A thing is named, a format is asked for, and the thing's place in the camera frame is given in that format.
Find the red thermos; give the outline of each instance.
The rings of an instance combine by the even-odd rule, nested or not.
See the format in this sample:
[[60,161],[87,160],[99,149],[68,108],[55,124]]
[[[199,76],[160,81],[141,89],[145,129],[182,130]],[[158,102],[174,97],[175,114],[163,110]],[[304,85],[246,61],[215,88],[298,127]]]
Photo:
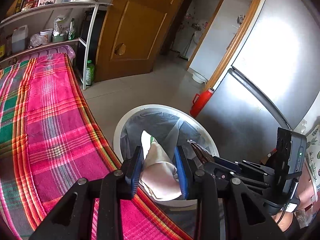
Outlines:
[[190,115],[194,118],[200,113],[202,108],[204,108],[205,104],[209,101],[212,97],[213,89],[209,88],[207,91],[202,92],[200,95],[196,94],[192,100],[193,106],[190,110]]

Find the white metal shelf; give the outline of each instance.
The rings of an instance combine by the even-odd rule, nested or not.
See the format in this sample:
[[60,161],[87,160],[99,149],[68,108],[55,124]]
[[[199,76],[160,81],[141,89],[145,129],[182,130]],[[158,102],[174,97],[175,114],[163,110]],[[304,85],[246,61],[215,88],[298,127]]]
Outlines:
[[103,3],[103,2],[65,2],[65,3],[53,3],[53,4],[48,4],[48,5],[43,5],[43,6],[39,6],[39,7],[35,7],[35,8],[31,8],[29,10],[14,14],[6,19],[4,19],[1,23],[0,23],[0,28],[15,22],[17,20],[23,19],[25,17],[34,15],[34,14],[38,14],[41,12],[45,12],[45,11],[50,11],[50,10],[54,10],[54,9],[68,9],[68,8],[94,8],[93,9],[93,13],[92,13],[92,17],[91,17],[91,21],[90,21],[90,25],[89,25],[89,31],[88,31],[88,37],[87,37],[87,42],[85,42],[82,38],[77,38],[74,39],[72,41],[64,41],[64,42],[57,42],[57,43],[49,43],[43,46],[39,46],[37,48],[34,49],[27,49],[24,50],[20,53],[16,53],[14,55],[11,55],[7,58],[5,58],[4,60],[0,61],[0,64],[6,60],[9,60],[10,58],[14,58],[16,56],[21,56],[24,54],[28,54],[32,51],[38,51],[44,48],[49,48],[49,47],[53,47],[59,44],[66,44],[69,42],[74,42],[74,41],[79,41],[81,44],[83,44],[85,46],[85,53],[84,53],[84,66],[83,66],[83,75],[81,76],[81,74],[79,73],[79,70],[77,69],[77,73],[80,77],[80,80],[83,84],[83,90],[86,89],[86,84],[85,84],[85,77],[86,77],[86,72],[87,72],[87,61],[88,61],[88,53],[89,53],[89,45],[90,45],[90,39],[91,39],[91,33],[92,33],[92,29],[93,29],[93,24],[97,15],[97,11],[99,6],[111,6],[111,3]]

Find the shelf leg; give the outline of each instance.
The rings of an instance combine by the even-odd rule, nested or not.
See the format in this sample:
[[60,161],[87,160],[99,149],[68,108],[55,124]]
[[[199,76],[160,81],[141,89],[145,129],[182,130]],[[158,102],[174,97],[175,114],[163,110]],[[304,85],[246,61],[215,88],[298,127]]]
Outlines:
[[86,81],[86,74],[87,74],[87,61],[88,61],[88,54],[89,54],[89,45],[90,45],[90,39],[91,39],[91,33],[93,29],[94,20],[97,15],[99,5],[96,4],[93,9],[93,14],[90,21],[89,31],[88,31],[88,37],[87,37],[87,44],[85,46],[85,53],[84,53],[84,66],[83,66],[83,90],[86,89],[85,81]]

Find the white plastic jug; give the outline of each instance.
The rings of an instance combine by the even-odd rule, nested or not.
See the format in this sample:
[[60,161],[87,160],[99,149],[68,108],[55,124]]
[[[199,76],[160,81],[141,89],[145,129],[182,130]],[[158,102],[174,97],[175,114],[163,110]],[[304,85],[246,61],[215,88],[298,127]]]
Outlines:
[[17,53],[27,49],[28,25],[20,26],[12,34],[12,53]]

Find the wooden door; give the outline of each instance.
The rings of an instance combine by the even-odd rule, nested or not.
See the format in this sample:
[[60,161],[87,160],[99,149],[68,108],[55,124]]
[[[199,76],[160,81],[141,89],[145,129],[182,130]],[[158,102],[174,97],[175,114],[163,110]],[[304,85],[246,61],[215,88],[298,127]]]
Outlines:
[[183,0],[112,0],[96,59],[96,82],[149,73]]

